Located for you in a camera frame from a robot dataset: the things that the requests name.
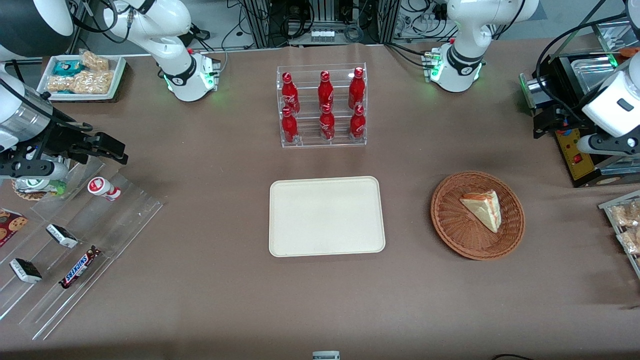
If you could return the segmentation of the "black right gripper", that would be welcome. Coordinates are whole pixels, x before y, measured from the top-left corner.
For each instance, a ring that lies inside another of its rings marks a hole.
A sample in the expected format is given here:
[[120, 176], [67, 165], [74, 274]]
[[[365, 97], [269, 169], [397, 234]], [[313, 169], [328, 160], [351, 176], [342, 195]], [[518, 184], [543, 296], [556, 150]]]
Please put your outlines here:
[[129, 157], [125, 144], [105, 132], [96, 132], [96, 145], [87, 140], [93, 127], [82, 123], [79, 129], [51, 123], [41, 133], [41, 148], [46, 155], [86, 163], [89, 157], [103, 157], [126, 166]]

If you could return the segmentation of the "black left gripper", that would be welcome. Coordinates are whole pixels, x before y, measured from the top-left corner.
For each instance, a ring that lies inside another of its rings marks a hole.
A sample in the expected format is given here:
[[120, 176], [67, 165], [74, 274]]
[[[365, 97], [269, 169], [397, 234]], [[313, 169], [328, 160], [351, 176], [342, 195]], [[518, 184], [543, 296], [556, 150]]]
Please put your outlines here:
[[594, 123], [587, 118], [579, 118], [580, 114], [580, 111], [572, 114], [555, 102], [547, 104], [545, 109], [538, 109], [533, 116], [534, 139], [540, 139], [546, 134], [560, 137], [594, 135], [597, 130]]

